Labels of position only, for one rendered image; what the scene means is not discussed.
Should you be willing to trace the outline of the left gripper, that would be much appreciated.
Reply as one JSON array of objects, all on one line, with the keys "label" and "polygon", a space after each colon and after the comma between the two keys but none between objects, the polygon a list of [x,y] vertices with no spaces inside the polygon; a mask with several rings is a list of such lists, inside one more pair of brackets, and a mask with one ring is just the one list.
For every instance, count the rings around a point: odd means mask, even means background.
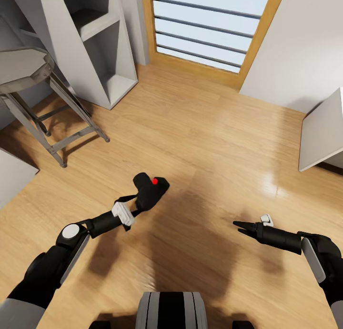
[{"label": "left gripper", "polygon": [[[135,199],[137,196],[136,195],[132,195],[132,196],[126,196],[126,197],[121,197],[119,198],[118,202],[124,202],[126,203],[129,200]],[[139,214],[141,214],[144,211],[143,209],[138,209],[134,212],[132,212],[133,217],[138,216]],[[131,229],[131,226],[126,226],[125,224],[122,224],[122,221],[120,220],[120,217],[114,217],[112,211],[108,211],[107,213],[104,213],[103,215],[100,215],[103,219],[104,225],[105,225],[105,229],[106,229],[106,233],[108,231],[110,231],[111,229],[114,229],[115,227],[118,227],[120,225],[123,225],[125,228],[125,232],[128,231],[129,229]]]}]

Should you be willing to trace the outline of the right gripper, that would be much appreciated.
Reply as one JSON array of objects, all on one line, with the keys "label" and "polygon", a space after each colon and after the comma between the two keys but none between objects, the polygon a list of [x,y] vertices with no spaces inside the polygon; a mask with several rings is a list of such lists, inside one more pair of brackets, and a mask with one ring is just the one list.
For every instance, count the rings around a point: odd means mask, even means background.
[{"label": "right gripper", "polygon": [[261,222],[239,222],[234,221],[234,225],[241,227],[239,232],[257,239],[259,243],[266,244],[278,249],[286,249],[286,232],[282,229],[276,229],[264,226]]}]

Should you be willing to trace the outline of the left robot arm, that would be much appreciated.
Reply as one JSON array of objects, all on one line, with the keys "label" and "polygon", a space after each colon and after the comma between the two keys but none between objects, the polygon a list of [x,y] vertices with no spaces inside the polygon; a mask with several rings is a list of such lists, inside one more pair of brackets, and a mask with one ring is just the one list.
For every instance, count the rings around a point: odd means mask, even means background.
[{"label": "left robot arm", "polygon": [[[66,226],[57,237],[56,246],[41,253],[29,265],[24,280],[0,306],[0,329],[36,329],[57,289],[60,289],[89,242],[123,225],[125,232],[144,211],[130,212],[125,204],[137,196],[115,202],[111,211],[93,219]],[[122,224],[123,223],[123,224]]]}]

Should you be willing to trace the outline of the digital camera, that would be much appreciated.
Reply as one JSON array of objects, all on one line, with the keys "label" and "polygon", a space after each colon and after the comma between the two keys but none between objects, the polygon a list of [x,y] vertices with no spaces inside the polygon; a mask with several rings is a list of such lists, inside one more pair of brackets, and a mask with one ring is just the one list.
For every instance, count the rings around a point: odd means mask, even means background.
[{"label": "digital camera", "polygon": [[155,177],[151,181],[150,177],[145,172],[136,175],[133,181],[138,189],[138,193],[136,194],[137,209],[144,208],[144,211],[151,210],[170,188],[170,185],[165,178]]}]

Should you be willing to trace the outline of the robot trunk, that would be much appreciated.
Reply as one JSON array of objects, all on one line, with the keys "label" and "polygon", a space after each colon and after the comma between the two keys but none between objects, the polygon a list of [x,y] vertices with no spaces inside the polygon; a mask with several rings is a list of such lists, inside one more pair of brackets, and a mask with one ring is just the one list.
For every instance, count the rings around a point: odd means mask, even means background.
[{"label": "robot trunk", "polygon": [[199,292],[144,292],[135,329],[208,329]]}]

